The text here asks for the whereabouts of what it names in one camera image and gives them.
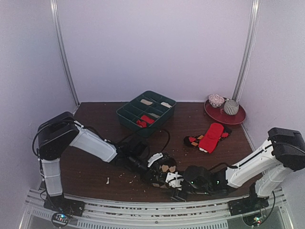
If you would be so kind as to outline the brown argyle sock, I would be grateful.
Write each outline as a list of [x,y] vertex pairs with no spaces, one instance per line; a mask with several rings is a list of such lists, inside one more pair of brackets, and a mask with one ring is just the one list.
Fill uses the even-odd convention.
[[[154,173],[157,174],[160,170],[166,171],[169,170],[171,173],[176,172],[176,160],[172,157],[168,159],[159,159],[158,161],[154,162],[151,168],[153,169]],[[157,187],[164,188],[165,183],[159,183],[157,182]]]

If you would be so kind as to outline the green compartment tray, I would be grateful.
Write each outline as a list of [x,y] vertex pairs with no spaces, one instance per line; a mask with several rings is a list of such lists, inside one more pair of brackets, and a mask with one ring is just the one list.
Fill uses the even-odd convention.
[[[145,105],[140,101],[142,99],[152,101],[152,105]],[[166,102],[172,107],[168,108],[161,105],[161,102]],[[120,107],[116,114],[118,116],[119,122],[121,125],[132,130],[141,137],[148,138],[150,137],[158,128],[160,128],[169,118],[174,114],[176,106],[176,101],[156,93],[154,91],[145,91],[139,96],[135,97],[122,107]],[[150,113],[155,113],[159,115],[159,118],[155,118],[150,115]],[[153,124],[147,123],[147,128],[140,128],[137,124],[137,120],[141,120],[141,116],[146,115],[154,119]]]

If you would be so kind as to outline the red snowflake sock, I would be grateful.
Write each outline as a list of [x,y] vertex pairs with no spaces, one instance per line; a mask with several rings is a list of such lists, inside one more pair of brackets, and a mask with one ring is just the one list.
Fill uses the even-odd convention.
[[137,120],[136,124],[140,127],[140,128],[147,128],[147,123],[143,120]]

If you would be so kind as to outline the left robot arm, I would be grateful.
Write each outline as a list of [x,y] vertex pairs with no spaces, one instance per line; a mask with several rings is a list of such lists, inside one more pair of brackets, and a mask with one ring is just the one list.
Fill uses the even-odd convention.
[[176,166],[176,161],[165,152],[156,153],[148,159],[141,158],[148,146],[137,138],[129,142],[113,142],[101,137],[94,128],[79,123],[72,113],[64,112],[41,124],[32,141],[32,151],[40,162],[49,202],[58,212],[64,212],[69,206],[64,198],[60,170],[60,158],[68,147],[78,148],[105,163],[136,172],[145,182],[160,186],[164,186],[165,173],[168,172],[163,167]]

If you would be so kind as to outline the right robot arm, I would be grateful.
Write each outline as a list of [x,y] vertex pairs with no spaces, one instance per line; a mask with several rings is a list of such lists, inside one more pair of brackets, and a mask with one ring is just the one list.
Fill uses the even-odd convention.
[[305,167],[305,141],[299,131],[274,127],[263,144],[241,161],[212,172],[205,167],[189,166],[181,174],[168,173],[165,183],[176,189],[173,199],[185,200],[188,194],[226,196],[261,172],[253,183],[252,194],[244,200],[247,210],[255,210],[263,198],[292,172]]

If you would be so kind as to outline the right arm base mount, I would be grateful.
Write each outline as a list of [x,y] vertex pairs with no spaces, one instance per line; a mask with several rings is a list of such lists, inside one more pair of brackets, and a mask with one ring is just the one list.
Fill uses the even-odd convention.
[[231,216],[243,215],[243,222],[250,227],[258,227],[265,219],[263,209],[269,206],[269,198],[248,196],[228,202]]

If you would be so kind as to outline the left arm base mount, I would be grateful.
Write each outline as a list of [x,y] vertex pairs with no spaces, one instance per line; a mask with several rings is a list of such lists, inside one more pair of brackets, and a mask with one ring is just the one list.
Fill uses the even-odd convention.
[[51,223],[57,228],[63,228],[71,223],[74,216],[82,216],[85,203],[83,201],[65,198],[64,195],[56,197],[47,195],[43,207],[54,211],[51,216]]

